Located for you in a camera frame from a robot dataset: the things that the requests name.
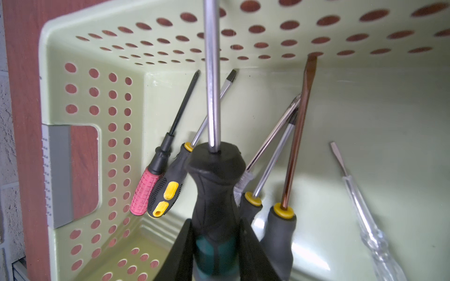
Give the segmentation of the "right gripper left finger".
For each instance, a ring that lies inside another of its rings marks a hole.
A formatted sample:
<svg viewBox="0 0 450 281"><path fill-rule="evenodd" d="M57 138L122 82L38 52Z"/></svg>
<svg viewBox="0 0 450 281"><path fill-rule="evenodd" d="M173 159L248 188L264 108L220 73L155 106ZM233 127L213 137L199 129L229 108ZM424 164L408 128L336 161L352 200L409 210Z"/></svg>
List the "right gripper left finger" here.
<svg viewBox="0 0 450 281"><path fill-rule="evenodd" d="M154 281L191 281L194 245L192 220L187 219Z"/></svg>

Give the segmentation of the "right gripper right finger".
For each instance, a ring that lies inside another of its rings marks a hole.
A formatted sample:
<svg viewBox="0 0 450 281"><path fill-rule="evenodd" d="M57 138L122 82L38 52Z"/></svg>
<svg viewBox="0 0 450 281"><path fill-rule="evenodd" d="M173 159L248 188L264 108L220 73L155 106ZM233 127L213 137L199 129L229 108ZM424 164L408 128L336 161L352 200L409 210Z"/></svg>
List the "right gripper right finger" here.
<svg viewBox="0 0 450 281"><path fill-rule="evenodd" d="M241 281L280 281L249 222L239 223L239 271Z"/></svg>

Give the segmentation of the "black yellow dotted screwdriver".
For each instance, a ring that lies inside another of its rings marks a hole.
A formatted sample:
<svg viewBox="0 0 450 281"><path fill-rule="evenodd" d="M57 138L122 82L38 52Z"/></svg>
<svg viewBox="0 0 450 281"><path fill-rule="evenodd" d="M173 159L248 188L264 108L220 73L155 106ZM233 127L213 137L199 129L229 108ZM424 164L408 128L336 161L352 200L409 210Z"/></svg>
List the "black yellow dotted screwdriver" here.
<svg viewBox="0 0 450 281"><path fill-rule="evenodd" d="M261 240L261 246L266 257L281 281L287 281L293 268L293 253L291 250L293 234L296 227L296 215L289 206L289 198L293 189L294 174L298 160L302 131L312 83L316 73L317 57L309 56L304 70L301 100L297 111L294 137L289 155L288 169L285 178L281 202L270 208L266 223L266 232Z"/></svg>

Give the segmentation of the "black yellow Phillips screwdriver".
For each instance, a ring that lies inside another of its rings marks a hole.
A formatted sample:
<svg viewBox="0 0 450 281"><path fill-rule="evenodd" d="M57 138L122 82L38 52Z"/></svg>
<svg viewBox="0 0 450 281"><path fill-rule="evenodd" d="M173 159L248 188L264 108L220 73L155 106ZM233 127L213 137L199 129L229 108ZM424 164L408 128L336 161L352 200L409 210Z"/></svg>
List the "black yellow Phillips screwdriver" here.
<svg viewBox="0 0 450 281"><path fill-rule="evenodd" d="M239 203L239 213L240 217L246 219L250 224L252 224L255 216L263 209L263 204L261 200L261 192L262 189L268 180L268 177L273 170L280 154L288 140L288 138L293 133L296 124L297 111L295 110L292 115L289 117L287 127L264 171L259 183L256 185L256 188L253 192L245 192L241 194L241 199Z"/></svg>

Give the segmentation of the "pink handled screwdriver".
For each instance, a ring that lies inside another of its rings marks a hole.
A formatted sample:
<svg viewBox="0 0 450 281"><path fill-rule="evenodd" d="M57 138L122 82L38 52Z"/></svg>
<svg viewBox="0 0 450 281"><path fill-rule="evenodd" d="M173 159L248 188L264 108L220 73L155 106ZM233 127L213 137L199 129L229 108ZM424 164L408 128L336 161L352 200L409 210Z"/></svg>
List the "pink handled screwdriver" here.
<svg viewBox="0 0 450 281"><path fill-rule="evenodd" d="M173 121L170 131L166 133L161 145L155 149L155 155L153 156L150 164L147 166L141 176L130 205L130 212L133 215L141 216L147 211L148 199L157 181L165 172L168 164L168 159L172 152L172 143L175 137L176 128L193 93L199 76L200 70L197 70L193 75L191 83L187 89L187 92Z"/></svg>

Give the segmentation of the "black yellow flathead screwdriver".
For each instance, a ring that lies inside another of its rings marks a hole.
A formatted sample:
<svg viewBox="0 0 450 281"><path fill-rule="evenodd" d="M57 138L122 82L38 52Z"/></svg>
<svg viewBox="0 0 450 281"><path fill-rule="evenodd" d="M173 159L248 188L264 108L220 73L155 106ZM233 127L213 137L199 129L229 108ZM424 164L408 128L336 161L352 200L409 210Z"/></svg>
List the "black yellow flathead screwdriver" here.
<svg viewBox="0 0 450 281"><path fill-rule="evenodd" d="M183 182L187 176L186 160L198 143L205 130L208 117L205 117L192 142L181 145L175 160L168 166L165 174L155 184L148 199L147 213L152 218L159 218L166 214L177 201Z"/></svg>

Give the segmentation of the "clear red handled screwdriver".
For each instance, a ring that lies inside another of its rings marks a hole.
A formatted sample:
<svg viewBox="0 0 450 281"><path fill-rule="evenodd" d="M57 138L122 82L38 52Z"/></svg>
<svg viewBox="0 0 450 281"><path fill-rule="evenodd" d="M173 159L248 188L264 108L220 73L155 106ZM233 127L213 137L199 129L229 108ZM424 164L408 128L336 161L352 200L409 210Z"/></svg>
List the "clear red handled screwdriver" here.
<svg viewBox="0 0 450 281"><path fill-rule="evenodd" d="M250 181L254 179L254 176L251 172L253 166L256 164L256 162L260 159L261 155L266 151L269 144L272 142L272 140L276 137L277 133L280 131L282 126L288 121L288 118L293 114L294 110L299 106L301 100L301 94L297 95L292 103L289 105L287 110L283 113L279 121L276 123L273 130L270 132L266 140L262 143L261 147L257 151L254 158L250 161L250 163L247 165L242 177L240 178L239 182L234 186L233 194L234 199L237 204L237 206L240 205L241 195L245 187L248 185Z"/></svg>

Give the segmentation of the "green black Phillips screwdriver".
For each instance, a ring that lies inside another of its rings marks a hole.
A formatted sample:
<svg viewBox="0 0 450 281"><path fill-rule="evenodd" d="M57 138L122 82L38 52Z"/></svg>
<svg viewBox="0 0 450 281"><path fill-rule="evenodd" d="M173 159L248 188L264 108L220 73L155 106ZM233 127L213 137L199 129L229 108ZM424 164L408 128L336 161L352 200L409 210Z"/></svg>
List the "green black Phillips screwdriver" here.
<svg viewBox="0 0 450 281"><path fill-rule="evenodd" d="M204 1L208 142L196 146L187 171L198 196L192 215L193 250L204 281L235 281L239 275L237 207L233 188L245 169L237 146L221 141L219 4Z"/></svg>

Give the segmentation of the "clear handled small screwdriver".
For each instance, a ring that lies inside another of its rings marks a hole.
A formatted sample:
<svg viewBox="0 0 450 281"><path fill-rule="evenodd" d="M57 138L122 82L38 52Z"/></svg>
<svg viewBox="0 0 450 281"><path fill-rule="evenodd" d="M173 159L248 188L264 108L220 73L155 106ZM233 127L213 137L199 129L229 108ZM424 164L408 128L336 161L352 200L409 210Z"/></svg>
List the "clear handled small screwdriver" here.
<svg viewBox="0 0 450 281"><path fill-rule="evenodd" d="M360 237L371 252L377 279L379 281L405 281L407 279L405 273L390 253L388 240L373 219L355 179L348 173L336 142L331 142L330 148L343 171L343 181L357 215Z"/></svg>

